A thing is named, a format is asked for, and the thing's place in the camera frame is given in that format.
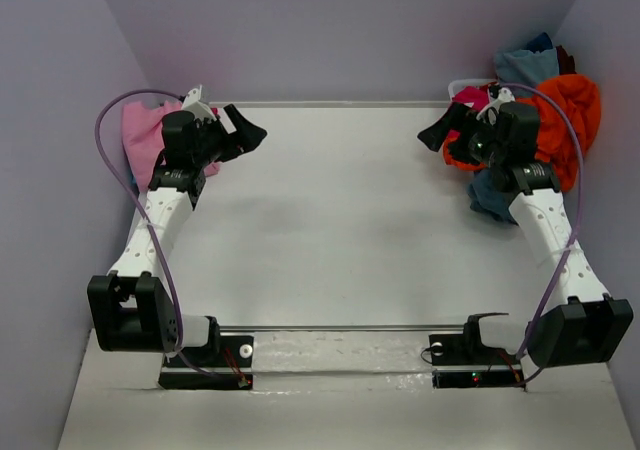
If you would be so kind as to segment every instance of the purple wall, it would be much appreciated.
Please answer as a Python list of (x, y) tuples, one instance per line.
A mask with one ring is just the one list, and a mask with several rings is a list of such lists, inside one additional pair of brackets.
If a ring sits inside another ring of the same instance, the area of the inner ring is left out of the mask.
[(51, 449), (90, 328), (86, 284), (131, 218), (93, 121), (145, 79), (104, 0), (0, 0), (0, 35), (0, 448)]
[(150, 83), (216, 100), (443, 99), (574, 0), (107, 0)]
[(578, 70), (602, 94), (600, 132), (587, 159), (580, 242), (600, 279), (636, 310), (611, 373), (636, 442), (640, 442), (640, 0), (577, 0), (556, 40), (575, 54)]

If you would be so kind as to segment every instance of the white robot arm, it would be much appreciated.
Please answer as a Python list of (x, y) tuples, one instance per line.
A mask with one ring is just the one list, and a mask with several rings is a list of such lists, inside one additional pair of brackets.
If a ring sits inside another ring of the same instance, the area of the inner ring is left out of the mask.
[[(566, 250), (571, 225), (553, 167), (535, 159), (537, 110), (512, 101), (506, 92), (504, 88), (497, 92), (493, 121), (453, 103), (418, 138), (438, 151), (450, 129), (460, 132), (448, 146), (450, 155), (489, 168), (496, 190), (509, 203), (511, 216), (529, 242), (535, 264), (550, 281)], [(557, 284), (550, 284), (553, 293), (544, 313), (528, 327), (524, 322), (514, 324), (505, 314), (471, 315), (458, 340), (431, 338), (432, 347), (437, 343), (434, 364), (491, 364), (496, 350), (516, 354), (513, 363), (519, 363), (526, 351), (539, 368), (608, 361), (633, 319), (629, 302), (611, 297), (577, 241), (559, 272)]]
[[(227, 133), (202, 100), (202, 87), (195, 88), (184, 98), (181, 110), (164, 116), (165, 148), (147, 192), (144, 213), (148, 219), (143, 218), (134, 229), (109, 274), (94, 276), (89, 283), (89, 304), (103, 350), (173, 354), (180, 350), (180, 323), (181, 348), (209, 348), (211, 353), (219, 348), (215, 318), (179, 315), (165, 290), (161, 263), (196, 208), (205, 185), (204, 168), (255, 150), (267, 132), (247, 121), (235, 106), (227, 105), (224, 111), (235, 127), (235, 132)], [(149, 225), (159, 246), (154, 245)]]

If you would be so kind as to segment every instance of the blue towel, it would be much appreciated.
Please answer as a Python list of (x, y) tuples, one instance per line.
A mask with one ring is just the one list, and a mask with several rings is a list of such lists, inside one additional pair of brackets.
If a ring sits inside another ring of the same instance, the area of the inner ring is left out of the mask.
[[(500, 83), (523, 83), (537, 87), (540, 83), (560, 75), (558, 52), (555, 48), (539, 53), (530, 50), (498, 52), (493, 56)], [(512, 89), (516, 97), (528, 97), (524, 90)]]
[(529, 50), (531, 52), (544, 52), (545, 50), (551, 50), (553, 48), (553, 42), (551, 41), (551, 37), (547, 32), (542, 32), (536, 38), (531, 40), (524, 46), (525, 50)]
[(489, 169), (476, 172), (476, 176), (467, 187), (467, 194), (471, 198), (471, 210), (474, 212), (490, 215), (497, 222), (516, 224), (509, 213), (507, 200), (493, 185)]

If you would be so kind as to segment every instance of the pink towel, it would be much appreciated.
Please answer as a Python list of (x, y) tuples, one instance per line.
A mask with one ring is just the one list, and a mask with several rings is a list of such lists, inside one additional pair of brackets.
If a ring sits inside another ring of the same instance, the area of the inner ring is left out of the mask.
[[(133, 102), (122, 109), (122, 143), (141, 192), (147, 191), (153, 176), (153, 165), (164, 147), (162, 117), (180, 110), (181, 106), (180, 102), (164, 102), (161, 107), (149, 109), (142, 102)], [(204, 174), (208, 177), (219, 170), (220, 164), (212, 163), (204, 169)]]

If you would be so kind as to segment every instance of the plastic container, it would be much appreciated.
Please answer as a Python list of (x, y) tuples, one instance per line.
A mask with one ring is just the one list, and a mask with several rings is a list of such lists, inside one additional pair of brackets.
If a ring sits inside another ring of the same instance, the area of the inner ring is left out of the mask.
[(449, 99), (453, 100), (459, 92), (464, 90), (465, 87), (481, 87), (487, 83), (495, 82), (496, 79), (491, 78), (467, 78), (465, 80), (454, 80), (449, 84)]

